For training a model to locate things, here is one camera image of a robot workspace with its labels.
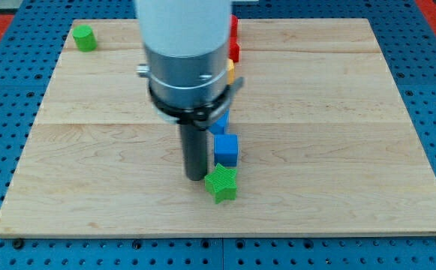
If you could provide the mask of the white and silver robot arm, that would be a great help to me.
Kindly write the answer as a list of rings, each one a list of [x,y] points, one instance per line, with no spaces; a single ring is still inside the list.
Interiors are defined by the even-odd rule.
[[[230,0],[136,0],[149,93],[162,117],[185,123],[227,87]]]

